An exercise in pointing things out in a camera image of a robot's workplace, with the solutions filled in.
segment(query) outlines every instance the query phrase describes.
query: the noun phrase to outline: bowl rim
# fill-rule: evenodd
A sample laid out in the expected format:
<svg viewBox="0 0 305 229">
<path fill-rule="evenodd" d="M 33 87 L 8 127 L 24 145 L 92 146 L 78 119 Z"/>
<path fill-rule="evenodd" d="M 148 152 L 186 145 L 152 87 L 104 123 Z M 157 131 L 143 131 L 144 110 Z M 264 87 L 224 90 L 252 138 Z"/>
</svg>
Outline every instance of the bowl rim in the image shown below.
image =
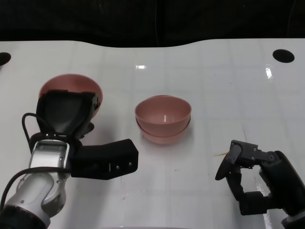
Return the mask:
<svg viewBox="0 0 305 229">
<path fill-rule="evenodd" d="M 63 77 L 63 76 L 65 76 L 65 75 L 77 75 L 77 76 L 82 76 L 82 77 L 84 77 L 84 78 L 87 78 L 87 79 L 93 81 L 96 85 L 98 85 L 98 87 L 99 87 L 99 89 L 100 89 L 100 92 L 101 92 L 100 104 L 102 104 L 102 101 L 103 101 L 103 91 L 102 91 L 100 85 L 99 85 L 95 80 L 91 79 L 90 77 L 85 76 L 85 75 L 82 75 L 82 74 L 77 74 L 77 73 L 64 73 L 64 74 L 56 75 L 56 76 L 50 78 L 47 82 L 45 82 L 45 83 L 41 86 L 41 88 L 40 88 L 40 90 L 39 90 L 39 93 L 38 93 L 38 97 L 39 97 L 39 98 L 41 97 L 41 91 L 42 91 L 43 87 L 44 87 L 48 82 L 50 82 L 51 80 L 53 80 L 53 79 L 55 79 L 55 78 L 57 78 L 57 77 Z"/>
<path fill-rule="evenodd" d="M 146 133 L 147 135 L 152 136 L 152 137 L 157 137 L 157 138 L 169 138 L 169 137 L 175 137 L 175 136 L 181 134 L 184 130 L 186 130 L 186 128 L 187 128 L 187 127 L 190 125 L 190 123 L 191 123 L 191 117 L 190 117 L 189 121 L 187 122 L 187 125 L 185 126 L 185 128 L 184 128 L 182 131 L 180 131 L 179 133 L 177 133 L 177 134 L 175 134 L 175 135 L 171 135 L 171 136 L 168 136 L 168 137 L 159 137 L 159 136 L 151 135 L 151 134 L 147 133 L 145 130 L 142 129 L 142 127 L 140 126 L 140 124 L 139 124 L 137 118 L 135 119 L 135 121 L 136 121 L 136 123 L 137 123 L 138 128 L 140 129 L 140 131 L 143 131 L 143 132 Z"/>
<path fill-rule="evenodd" d="M 151 100 L 151 99 L 155 99 L 155 98 L 160 98 L 160 97 L 171 97 L 171 98 L 174 98 L 174 99 L 179 99 L 179 100 L 182 100 L 183 102 L 187 103 L 187 105 L 190 107 L 190 112 L 183 118 L 179 119 L 178 121 L 175 121 L 173 123 L 152 123 L 152 122 L 147 122 L 145 121 L 144 119 L 140 118 L 138 115 L 137 115 L 137 108 L 139 105 L 141 105 L 142 103 L 144 103 L 145 101 L 147 100 Z M 192 112 L 192 106 L 190 105 L 190 103 L 182 98 L 179 98 L 179 97 L 175 97 L 175 96 L 172 96 L 172 95 L 164 95 L 164 94 L 161 94 L 161 95 L 154 95 L 152 97 L 149 97 L 147 99 L 144 99 L 143 101 L 141 101 L 134 109 L 134 113 L 135 113 L 135 116 L 136 116 L 136 119 L 140 119 L 141 121 L 145 122 L 145 123 L 149 123 L 149 124 L 154 124 L 154 125 L 171 125 L 171 124 L 175 124 L 175 123 L 178 123 L 182 120 L 184 120 L 185 118 L 187 117 L 190 117 L 191 115 L 191 112 Z"/>
</svg>

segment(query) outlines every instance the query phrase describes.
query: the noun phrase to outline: pink bowl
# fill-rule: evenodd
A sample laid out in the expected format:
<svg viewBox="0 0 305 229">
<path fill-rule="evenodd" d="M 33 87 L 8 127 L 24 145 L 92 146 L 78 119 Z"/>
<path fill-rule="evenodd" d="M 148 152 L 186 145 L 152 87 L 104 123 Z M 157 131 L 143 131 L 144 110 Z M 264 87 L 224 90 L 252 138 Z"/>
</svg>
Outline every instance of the pink bowl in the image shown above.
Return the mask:
<svg viewBox="0 0 305 229">
<path fill-rule="evenodd" d="M 100 106 L 103 100 L 103 93 L 100 86 L 87 76 L 79 74 L 58 75 L 47 81 L 39 91 L 39 98 L 49 90 L 68 90 L 69 92 L 93 92 L 98 94 Z"/>
<path fill-rule="evenodd" d="M 135 108 L 141 128 L 157 137 L 170 137 L 183 131 L 191 117 L 191 105 L 169 95 L 150 97 Z"/>
<path fill-rule="evenodd" d="M 189 126 L 190 124 L 190 121 L 191 121 L 191 118 L 189 119 L 189 122 L 187 123 L 186 127 L 184 128 L 184 130 L 182 130 L 180 133 L 174 135 L 174 136 L 171 136 L 171 137 L 156 137 L 156 136 L 153 136 L 153 135 L 150 135 L 149 133 L 145 132 L 140 124 L 138 123 L 138 121 L 136 120 L 137 122 L 137 125 L 141 131 L 141 134 L 149 141 L 153 142 L 153 143 L 156 143 L 156 144 L 159 144 L 159 145 L 169 145 L 169 144 L 172 144 L 172 143 L 175 143 L 175 142 L 178 142 L 179 140 L 182 139 L 182 137 L 185 135 L 186 133 L 186 130 L 187 130 L 187 127 Z"/>
</svg>

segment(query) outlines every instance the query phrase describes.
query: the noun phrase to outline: table surface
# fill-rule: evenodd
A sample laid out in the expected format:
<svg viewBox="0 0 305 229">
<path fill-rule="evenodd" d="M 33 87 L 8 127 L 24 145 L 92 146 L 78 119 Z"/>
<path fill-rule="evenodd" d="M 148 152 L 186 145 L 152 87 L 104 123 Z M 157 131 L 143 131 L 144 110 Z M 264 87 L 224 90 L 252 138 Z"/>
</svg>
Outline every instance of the table surface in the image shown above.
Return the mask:
<svg viewBox="0 0 305 229">
<path fill-rule="evenodd" d="M 276 61 L 276 49 L 291 51 L 295 60 Z M 50 229 L 283 228 L 286 215 L 279 209 L 240 215 L 226 181 L 214 179 L 223 159 L 214 155 L 227 152 L 233 139 L 281 150 L 305 180 L 305 40 L 211 40 L 170 48 L 0 42 L 0 52 L 12 55 L 0 69 L 0 192 L 29 164 L 21 117 L 36 111 L 40 87 L 59 74 L 84 74 L 103 90 L 84 145 L 130 138 L 139 150 L 133 174 L 110 181 L 69 178 L 66 205 Z M 135 106 L 157 94 L 192 105 L 188 133 L 175 145 L 148 142 L 135 123 Z M 34 118 L 27 126 L 31 134 L 39 130 Z M 244 189 L 267 194 L 257 172 L 243 171 Z"/>
</svg>

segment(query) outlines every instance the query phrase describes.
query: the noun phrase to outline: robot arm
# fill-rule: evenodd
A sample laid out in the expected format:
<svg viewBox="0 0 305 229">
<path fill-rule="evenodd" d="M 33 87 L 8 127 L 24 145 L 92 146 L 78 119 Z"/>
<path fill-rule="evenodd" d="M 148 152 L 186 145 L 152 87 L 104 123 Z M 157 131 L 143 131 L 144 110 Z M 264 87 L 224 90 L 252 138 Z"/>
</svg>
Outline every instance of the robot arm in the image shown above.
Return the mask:
<svg viewBox="0 0 305 229">
<path fill-rule="evenodd" d="M 50 218 L 64 207 L 65 182 L 70 175 L 109 180 L 137 170 L 138 151 L 130 139 L 101 146 L 81 144 L 79 139 L 94 127 L 90 120 L 97 102 L 95 94 L 67 91 L 50 91 L 39 99 L 41 132 L 29 140 L 29 169 L 20 173 L 25 176 L 6 203 L 4 192 L 0 229 L 48 228 Z"/>
<path fill-rule="evenodd" d="M 261 192 L 244 193 L 241 186 L 241 168 L 260 166 L 260 176 L 270 189 L 264 197 Z M 305 228 L 305 187 L 299 175 L 280 151 L 262 152 L 257 145 L 231 142 L 215 179 L 226 178 L 239 201 L 242 215 L 264 214 L 268 209 L 282 208 L 288 217 L 282 221 L 286 229 Z"/>
</svg>

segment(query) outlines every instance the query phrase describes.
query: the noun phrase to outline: black hole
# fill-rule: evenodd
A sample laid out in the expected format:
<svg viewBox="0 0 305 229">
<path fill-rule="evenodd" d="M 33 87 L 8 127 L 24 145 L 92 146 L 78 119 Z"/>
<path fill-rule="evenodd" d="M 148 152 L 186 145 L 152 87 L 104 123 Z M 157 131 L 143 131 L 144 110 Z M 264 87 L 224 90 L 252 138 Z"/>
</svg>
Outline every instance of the black hole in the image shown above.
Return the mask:
<svg viewBox="0 0 305 229">
<path fill-rule="evenodd" d="M 10 61 L 11 55 L 7 52 L 0 52 L 0 66 Z"/>
<path fill-rule="evenodd" d="M 272 55 L 277 61 L 282 63 L 290 63 L 295 60 L 295 56 L 285 49 L 275 50 Z"/>
</svg>

